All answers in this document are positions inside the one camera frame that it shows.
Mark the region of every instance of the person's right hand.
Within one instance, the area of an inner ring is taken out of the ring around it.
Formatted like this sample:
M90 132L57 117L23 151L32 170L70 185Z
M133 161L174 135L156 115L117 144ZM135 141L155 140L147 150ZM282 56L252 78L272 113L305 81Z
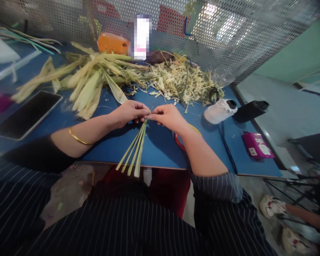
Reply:
M173 104L158 106L147 119L157 121L179 135L190 129L190 125Z

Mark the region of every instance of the smartphone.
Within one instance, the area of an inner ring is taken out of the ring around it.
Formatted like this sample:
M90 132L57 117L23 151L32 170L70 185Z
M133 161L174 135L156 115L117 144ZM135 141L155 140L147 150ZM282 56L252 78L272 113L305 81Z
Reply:
M54 109L62 98L62 96L51 92L37 92L0 124L0 136L13 140L24 139Z

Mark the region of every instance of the teal wall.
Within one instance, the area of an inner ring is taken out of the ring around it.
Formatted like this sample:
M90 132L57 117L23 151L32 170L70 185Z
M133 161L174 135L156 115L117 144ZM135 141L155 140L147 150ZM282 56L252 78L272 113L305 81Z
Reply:
M320 18L254 73L293 83L319 68Z

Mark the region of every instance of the striped shirt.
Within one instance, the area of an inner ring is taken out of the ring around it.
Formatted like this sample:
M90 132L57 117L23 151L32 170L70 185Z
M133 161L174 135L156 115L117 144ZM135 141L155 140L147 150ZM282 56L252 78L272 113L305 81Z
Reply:
M192 175L196 228L154 203L140 182L115 194L98 182L82 207L43 231L50 188L75 160L49 137L1 157L0 255L276 255L232 173Z

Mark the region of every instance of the person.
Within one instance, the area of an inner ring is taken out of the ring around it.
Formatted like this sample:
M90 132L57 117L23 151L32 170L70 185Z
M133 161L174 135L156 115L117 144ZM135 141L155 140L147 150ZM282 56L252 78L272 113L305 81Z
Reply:
M143 182L127 179L118 189L113 188L117 183L99 181L82 207L45 229L39 215L60 173L112 130L146 118L183 140L196 228L154 202ZM276 253L250 196L177 108L163 105L151 113L144 104L127 101L110 114L73 126L71 133L56 131L0 157L0 255Z
M315 188L315 198L319 205L318 214L283 202L279 198L270 195L265 195L259 206L262 214L268 219L278 215L287 216L289 213L305 221L320 233L320 182ZM300 252L304 255L320 254L320 246L318 248L287 225L283 228L282 245L289 254L294 252Z

